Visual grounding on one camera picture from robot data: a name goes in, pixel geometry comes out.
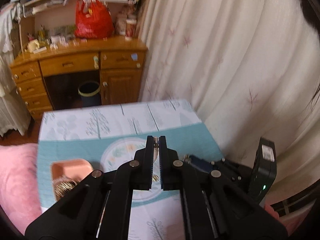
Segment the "gold round pendant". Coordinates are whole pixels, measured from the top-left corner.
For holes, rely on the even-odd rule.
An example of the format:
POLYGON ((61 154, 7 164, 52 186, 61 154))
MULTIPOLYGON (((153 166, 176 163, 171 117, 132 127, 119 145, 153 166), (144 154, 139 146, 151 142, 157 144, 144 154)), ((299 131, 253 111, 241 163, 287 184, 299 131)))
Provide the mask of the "gold round pendant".
POLYGON ((159 138, 154 137, 153 138, 153 174, 152 174, 152 181, 153 182, 159 182, 160 178, 158 175, 158 165, 156 164, 157 158, 159 154, 159 138))

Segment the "gold hair comb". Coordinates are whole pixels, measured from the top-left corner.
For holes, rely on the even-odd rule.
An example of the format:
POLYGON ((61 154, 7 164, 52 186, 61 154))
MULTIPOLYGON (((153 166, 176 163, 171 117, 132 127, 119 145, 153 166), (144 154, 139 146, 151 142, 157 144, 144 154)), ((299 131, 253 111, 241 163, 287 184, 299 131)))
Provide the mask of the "gold hair comb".
POLYGON ((56 199, 59 200, 64 197, 69 191, 76 187, 77 184, 78 182, 76 180, 67 176, 56 178, 53 181, 53 188, 56 199))

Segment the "pink jewelry tray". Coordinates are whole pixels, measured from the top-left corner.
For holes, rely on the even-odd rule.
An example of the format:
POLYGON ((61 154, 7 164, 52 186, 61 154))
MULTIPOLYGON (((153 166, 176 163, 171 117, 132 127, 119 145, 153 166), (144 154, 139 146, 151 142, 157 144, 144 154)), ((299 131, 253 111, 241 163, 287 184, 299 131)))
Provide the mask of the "pink jewelry tray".
POLYGON ((53 185, 53 181, 61 176, 67 176, 80 183, 80 181, 93 171, 93 167, 85 159, 72 159, 53 162, 50 170, 53 185))

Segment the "printed tablecloth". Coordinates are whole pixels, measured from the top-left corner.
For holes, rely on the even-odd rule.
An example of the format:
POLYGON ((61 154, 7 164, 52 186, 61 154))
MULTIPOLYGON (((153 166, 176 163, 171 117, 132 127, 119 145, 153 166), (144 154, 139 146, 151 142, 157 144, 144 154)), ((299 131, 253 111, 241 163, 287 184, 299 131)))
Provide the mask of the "printed tablecloth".
MULTIPOLYGON (((195 155, 220 160, 222 153, 205 124, 185 100, 128 103, 52 111, 43 115, 38 140, 37 182, 40 205, 55 203, 50 166, 85 159, 95 169, 116 170, 146 145, 147 136, 165 136, 179 158, 195 155)), ((129 239, 184 239, 178 191, 163 191, 160 181, 149 191, 135 191, 129 239)))

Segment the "dark waste bin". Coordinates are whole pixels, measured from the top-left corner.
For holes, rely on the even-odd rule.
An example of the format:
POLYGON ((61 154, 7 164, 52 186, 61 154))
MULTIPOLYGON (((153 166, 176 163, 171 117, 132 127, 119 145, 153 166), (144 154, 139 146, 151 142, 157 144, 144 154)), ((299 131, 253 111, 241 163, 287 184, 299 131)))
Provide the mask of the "dark waste bin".
POLYGON ((83 107, 101 105, 100 84, 96 81, 86 81, 80 84, 78 94, 80 95, 83 107))

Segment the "wooden desk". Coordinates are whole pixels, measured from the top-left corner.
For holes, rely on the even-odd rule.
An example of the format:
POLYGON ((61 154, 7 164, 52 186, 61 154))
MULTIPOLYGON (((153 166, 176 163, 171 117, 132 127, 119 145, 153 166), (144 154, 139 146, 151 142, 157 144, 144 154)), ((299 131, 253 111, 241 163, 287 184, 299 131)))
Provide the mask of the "wooden desk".
POLYGON ((11 64, 12 78, 32 118, 77 104, 71 97, 80 83, 101 85, 102 105, 138 100, 147 46, 139 39, 75 40, 68 46, 23 53, 11 64))

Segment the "pink fluffy blanket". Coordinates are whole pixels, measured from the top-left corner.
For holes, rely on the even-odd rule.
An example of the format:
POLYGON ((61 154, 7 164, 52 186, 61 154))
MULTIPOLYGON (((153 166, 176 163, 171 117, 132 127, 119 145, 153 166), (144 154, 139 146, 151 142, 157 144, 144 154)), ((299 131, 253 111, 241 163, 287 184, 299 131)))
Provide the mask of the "pink fluffy blanket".
POLYGON ((1 207, 20 233, 42 213, 37 147, 35 143, 1 146, 1 207))

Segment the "cream floral curtain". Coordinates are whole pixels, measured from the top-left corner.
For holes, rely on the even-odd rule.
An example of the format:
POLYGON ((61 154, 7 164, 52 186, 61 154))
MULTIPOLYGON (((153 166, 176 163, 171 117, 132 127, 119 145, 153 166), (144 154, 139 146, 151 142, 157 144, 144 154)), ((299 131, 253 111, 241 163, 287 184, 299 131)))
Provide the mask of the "cream floral curtain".
POLYGON ((276 203, 319 180, 319 32, 301 0, 149 0, 140 99, 186 99, 228 158, 276 146, 276 203))

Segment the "white lace cover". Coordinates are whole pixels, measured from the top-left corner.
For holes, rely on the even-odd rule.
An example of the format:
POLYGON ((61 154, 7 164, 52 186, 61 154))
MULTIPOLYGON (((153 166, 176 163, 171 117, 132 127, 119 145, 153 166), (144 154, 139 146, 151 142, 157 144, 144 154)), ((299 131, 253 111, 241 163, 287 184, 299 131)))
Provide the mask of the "white lace cover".
POLYGON ((10 69, 20 47, 19 19, 19 3, 1 7, 1 136, 9 130, 25 135, 31 121, 10 69))

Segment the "floral ceramic mug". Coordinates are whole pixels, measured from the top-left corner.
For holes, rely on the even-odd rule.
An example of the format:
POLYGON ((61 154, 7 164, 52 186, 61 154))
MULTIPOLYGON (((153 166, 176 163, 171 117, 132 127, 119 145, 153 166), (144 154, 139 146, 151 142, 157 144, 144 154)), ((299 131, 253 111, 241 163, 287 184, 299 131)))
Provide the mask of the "floral ceramic mug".
POLYGON ((126 40, 131 40, 136 32, 136 25, 137 25, 137 20, 128 18, 126 20, 126 30, 125 30, 125 39, 126 40))

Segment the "red plastic bag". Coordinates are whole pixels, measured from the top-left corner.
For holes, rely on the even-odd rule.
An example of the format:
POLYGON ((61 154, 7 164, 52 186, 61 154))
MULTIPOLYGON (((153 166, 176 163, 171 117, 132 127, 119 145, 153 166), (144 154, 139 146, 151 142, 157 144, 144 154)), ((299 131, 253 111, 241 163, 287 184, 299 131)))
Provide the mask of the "red plastic bag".
POLYGON ((85 2, 77 0, 74 35, 86 39, 111 37, 114 33, 114 25, 108 8, 99 0, 89 1, 85 10, 85 2))

